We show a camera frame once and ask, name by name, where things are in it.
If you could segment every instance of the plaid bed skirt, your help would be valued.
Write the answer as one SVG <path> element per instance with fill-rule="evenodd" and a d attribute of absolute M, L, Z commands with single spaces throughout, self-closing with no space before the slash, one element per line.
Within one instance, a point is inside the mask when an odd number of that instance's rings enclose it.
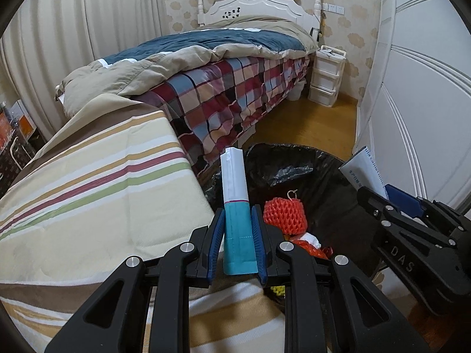
<path fill-rule="evenodd" d="M 165 112 L 199 175 L 306 75 L 309 58 L 229 58 L 180 72 L 131 99 Z"/>

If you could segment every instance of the wall socket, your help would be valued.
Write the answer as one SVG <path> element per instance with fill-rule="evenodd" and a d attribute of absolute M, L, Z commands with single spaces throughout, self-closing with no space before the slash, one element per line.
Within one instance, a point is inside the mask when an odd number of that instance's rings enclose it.
<path fill-rule="evenodd" d="M 338 5 L 328 4 L 328 3 L 322 4 L 322 10 L 331 11 L 332 13 L 337 13 L 337 14 L 345 14 L 345 8 L 343 6 L 338 6 Z"/>

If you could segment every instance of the green stripe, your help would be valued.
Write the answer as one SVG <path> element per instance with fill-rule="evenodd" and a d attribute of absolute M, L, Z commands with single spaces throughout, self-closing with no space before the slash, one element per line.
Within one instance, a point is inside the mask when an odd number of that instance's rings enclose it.
<path fill-rule="evenodd" d="M 139 186 L 140 184 L 150 182 L 152 180 L 156 180 L 159 178 L 162 178 L 166 175 L 170 175 L 172 173 L 175 173 L 177 171 L 181 170 L 189 170 L 190 165 L 188 162 L 181 162 L 181 163 L 176 163 L 174 165 L 170 165 L 164 168 L 161 168 L 160 170 L 153 171 L 149 174 L 142 175 L 142 176 L 137 176 L 133 178 L 127 178 L 126 180 L 122 182 L 118 182 L 116 184 L 113 184 L 112 186 L 106 187 L 105 189 L 94 192 L 93 194 L 86 196 L 85 198 L 78 199 L 72 203 L 65 204 L 62 207 L 59 207 L 55 210 L 49 211 L 45 213 L 44 215 L 41 215 L 40 217 L 37 217 L 31 221 L 29 221 L 26 224 L 23 224 L 21 226 L 18 226 L 16 228 L 10 229 L 6 231 L 3 235 L 0 236 L 0 240 L 3 240 L 7 236 L 24 230 L 26 228 L 32 227 L 34 225 L 37 225 L 45 220 L 52 219 L 58 215 L 65 214 L 66 212 L 75 210 L 79 207 L 85 206 L 87 204 L 93 203 L 94 201 L 100 200 L 102 198 L 105 198 L 106 196 L 110 196 L 112 194 L 115 194 L 119 191 L 122 191 L 130 186 Z"/>

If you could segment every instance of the black garbage bag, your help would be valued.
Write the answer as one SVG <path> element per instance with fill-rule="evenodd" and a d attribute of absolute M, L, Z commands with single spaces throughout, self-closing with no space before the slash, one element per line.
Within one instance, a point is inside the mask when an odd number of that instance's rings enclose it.
<path fill-rule="evenodd" d="M 286 198 L 297 190 L 308 232 L 323 247 L 344 254 L 371 276 L 380 258 L 371 249 L 378 221 L 356 201 L 356 190 L 339 171 L 342 161 L 324 151 L 290 144 L 256 144 L 244 153 L 250 205 Z M 220 168 L 203 186 L 209 204 L 223 207 Z"/>

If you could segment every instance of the curtain fold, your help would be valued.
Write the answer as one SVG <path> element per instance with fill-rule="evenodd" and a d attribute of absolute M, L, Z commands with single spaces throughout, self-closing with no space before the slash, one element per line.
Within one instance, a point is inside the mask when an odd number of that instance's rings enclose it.
<path fill-rule="evenodd" d="M 50 139 L 66 122 L 65 76 L 168 32 L 163 0 L 25 0 L 0 39 L 0 97 L 21 98 Z"/>

